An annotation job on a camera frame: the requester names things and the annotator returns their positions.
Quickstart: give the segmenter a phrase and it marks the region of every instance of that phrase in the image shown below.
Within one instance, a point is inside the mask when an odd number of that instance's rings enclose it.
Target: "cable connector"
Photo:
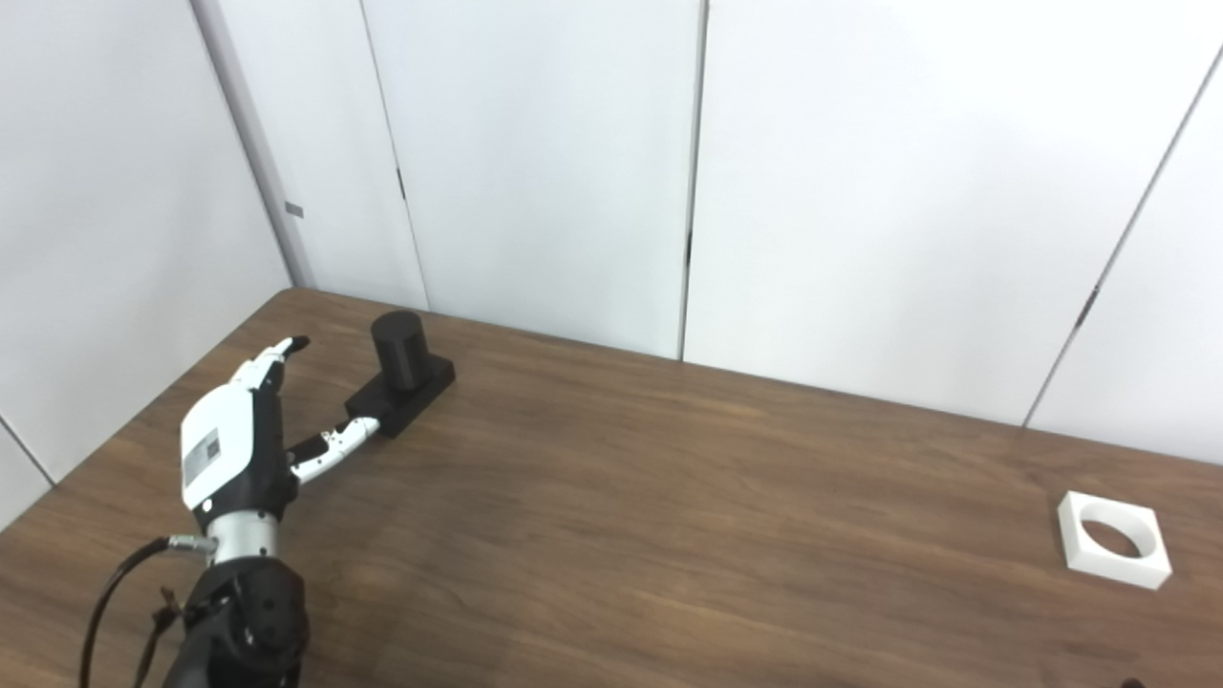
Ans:
[[[201,535],[171,535],[170,550],[175,552],[193,552],[210,557],[216,552],[216,540]]]

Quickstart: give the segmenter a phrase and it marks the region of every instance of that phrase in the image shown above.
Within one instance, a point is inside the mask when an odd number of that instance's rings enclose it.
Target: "panel seam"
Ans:
[[[1156,183],[1158,183],[1159,177],[1163,175],[1164,167],[1168,166],[1168,160],[1172,159],[1172,155],[1177,149],[1177,144],[1180,142],[1181,134],[1185,133],[1185,128],[1189,126],[1189,120],[1192,119],[1194,111],[1197,110],[1197,105],[1202,100],[1202,94],[1206,93],[1206,88],[1214,77],[1214,72],[1218,71],[1221,60],[1223,60],[1223,45],[1219,45],[1218,51],[1214,53],[1214,59],[1211,61],[1210,67],[1206,68],[1206,76],[1202,77],[1202,82],[1199,84],[1197,92],[1194,93],[1194,99],[1189,101],[1189,108],[1185,110],[1185,115],[1180,117],[1180,123],[1177,125],[1177,130],[1173,132],[1172,139],[1168,142],[1168,147],[1164,148],[1163,156],[1159,158],[1159,163],[1151,174],[1151,178],[1147,181],[1146,188],[1142,189],[1142,194],[1139,197],[1137,204],[1134,205],[1134,211],[1130,214],[1130,219],[1125,224],[1125,229],[1121,230],[1121,236],[1118,237],[1117,244],[1113,246],[1113,252],[1108,255],[1108,262],[1104,263],[1104,269],[1101,270],[1099,277],[1096,280],[1095,286],[1092,286],[1087,302],[1088,307],[1095,301],[1095,297],[1103,290],[1104,281],[1113,271],[1113,266],[1117,264],[1117,258],[1120,255],[1121,249],[1125,247],[1125,242],[1129,240],[1130,233],[1134,231],[1134,226],[1137,224],[1139,218],[1142,215],[1142,210],[1146,208],[1147,200],[1151,198],[1151,192],[1155,189]],[[1058,352],[1058,357],[1053,360],[1053,367],[1049,369],[1049,374],[1044,378],[1044,382],[1041,385],[1040,392],[1036,393],[1036,400],[1032,401],[1032,406],[1027,409],[1027,415],[1024,417],[1024,425],[1021,428],[1029,428],[1031,425],[1032,418],[1036,415],[1036,409],[1041,406],[1041,402],[1044,401],[1044,395],[1049,391],[1053,376],[1062,367],[1062,362],[1065,359],[1075,336],[1079,334],[1079,330],[1082,329],[1086,319],[1086,309],[1080,310],[1074,326],[1070,328],[1070,334],[1062,343],[1062,351]]]
[[[26,455],[26,458],[29,459],[29,463],[34,464],[34,468],[38,469],[38,473],[43,477],[43,480],[46,481],[46,485],[55,488],[55,481],[51,480],[51,474],[46,473],[46,468],[34,457],[34,452],[29,450],[29,445],[26,445],[21,440],[21,436],[17,435],[17,431],[13,430],[12,425],[9,424],[9,420],[5,419],[4,415],[0,415],[0,428],[4,428],[4,430],[9,433],[12,441],[17,444],[17,447],[23,455]]]
[[[692,273],[692,232],[696,221],[696,175],[701,156],[701,115],[704,108],[704,57],[709,37],[709,0],[701,0],[697,10],[696,75],[692,93],[692,139],[689,150],[687,207],[684,218],[684,273],[680,279],[680,326],[676,359],[682,362],[687,347],[689,279]]]
[[[374,35],[369,31],[369,13],[366,12],[366,0],[361,0],[358,4],[361,6],[361,21],[366,26],[366,44],[369,45],[369,61],[374,65],[374,78],[378,81],[378,99],[383,105],[383,121],[386,122],[386,138],[390,141],[390,154],[395,159],[395,174],[399,176],[404,211],[407,213],[407,230],[412,237],[412,251],[416,252],[416,269],[421,273],[421,288],[424,290],[424,309],[433,310],[433,299],[429,298],[429,280],[424,276],[424,259],[421,257],[421,243],[416,238],[416,222],[412,221],[412,205],[407,202],[407,187],[404,183],[399,148],[395,145],[395,130],[390,126],[390,108],[386,106],[386,89],[383,87],[382,68],[378,66],[378,54],[374,51]]]

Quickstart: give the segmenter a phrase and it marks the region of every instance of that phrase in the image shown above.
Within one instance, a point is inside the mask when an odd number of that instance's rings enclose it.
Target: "door hinge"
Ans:
[[[1079,319],[1074,321],[1074,328],[1079,329],[1082,326],[1082,320],[1087,319],[1087,313],[1091,312],[1091,307],[1096,304],[1096,296],[1099,295],[1099,285],[1097,284],[1092,290],[1091,295],[1087,296],[1087,302],[1082,304],[1082,309],[1079,310]]]

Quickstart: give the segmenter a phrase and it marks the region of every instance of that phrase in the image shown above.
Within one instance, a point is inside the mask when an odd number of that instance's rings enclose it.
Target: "white wall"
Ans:
[[[1032,428],[1223,464],[1223,76],[1214,72]]]
[[[57,480],[289,280],[186,2],[0,4],[0,415]]]
[[[368,0],[433,309],[676,357],[697,0]]]
[[[713,0],[685,359],[1020,424],[1221,40],[1192,0]]]
[[[0,530],[7,528],[50,488],[12,435],[0,426]]]
[[[427,308],[361,2],[193,4],[301,284]]]

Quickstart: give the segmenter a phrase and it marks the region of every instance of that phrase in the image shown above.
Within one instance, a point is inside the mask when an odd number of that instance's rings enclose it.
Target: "circular hole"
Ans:
[[[1082,529],[1087,532],[1087,536],[1095,540],[1097,545],[1114,555],[1130,557],[1132,560],[1142,556],[1139,552],[1137,545],[1135,545],[1132,540],[1110,525],[1095,521],[1085,521],[1082,522]]]
[[[1087,536],[1109,552],[1132,558],[1155,554],[1155,530],[1130,511],[1096,502],[1084,507],[1081,519]]]

